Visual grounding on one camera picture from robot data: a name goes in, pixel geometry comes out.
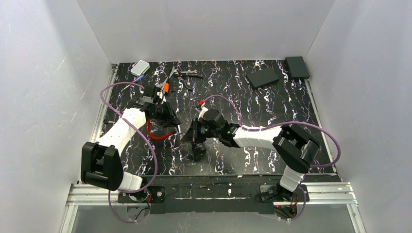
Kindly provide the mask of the black padlock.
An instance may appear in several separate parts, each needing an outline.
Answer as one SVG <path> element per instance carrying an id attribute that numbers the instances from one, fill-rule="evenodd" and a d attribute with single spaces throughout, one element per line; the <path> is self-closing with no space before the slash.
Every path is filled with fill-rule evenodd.
<path id="1" fill-rule="evenodd" d="M 199 162 L 206 154 L 206 145 L 204 142 L 192 143 L 192 157 L 194 162 Z"/>

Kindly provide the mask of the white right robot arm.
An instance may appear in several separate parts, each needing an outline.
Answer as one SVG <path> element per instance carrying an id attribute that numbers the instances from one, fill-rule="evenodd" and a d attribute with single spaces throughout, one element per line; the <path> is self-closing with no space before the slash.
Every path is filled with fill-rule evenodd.
<path id="1" fill-rule="evenodd" d="M 275 150 L 285 162 L 280 181 L 256 195 L 259 202 L 292 201 L 320 150 L 319 142 L 298 123 L 285 122 L 267 129 L 246 127 L 228 122 L 215 109 L 194 118 L 182 141 L 196 146 L 208 138 L 216 138 L 230 148 L 260 147 Z"/>

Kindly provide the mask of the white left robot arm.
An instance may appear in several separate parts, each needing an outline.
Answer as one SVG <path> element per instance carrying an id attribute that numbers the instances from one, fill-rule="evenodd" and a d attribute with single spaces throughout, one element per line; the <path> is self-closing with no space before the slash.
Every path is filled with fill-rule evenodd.
<path id="1" fill-rule="evenodd" d="M 178 128 L 181 121 L 166 100 L 168 88 L 165 85 L 147 86 L 143 94 L 119 114 L 114 125 L 95 142 L 86 142 L 82 147 L 81 181 L 110 191 L 125 193 L 140 192 L 153 183 L 151 179 L 143 185 L 143 178 L 125 172 L 121 153 L 130 139 L 149 120 L 159 120 L 164 128 Z"/>

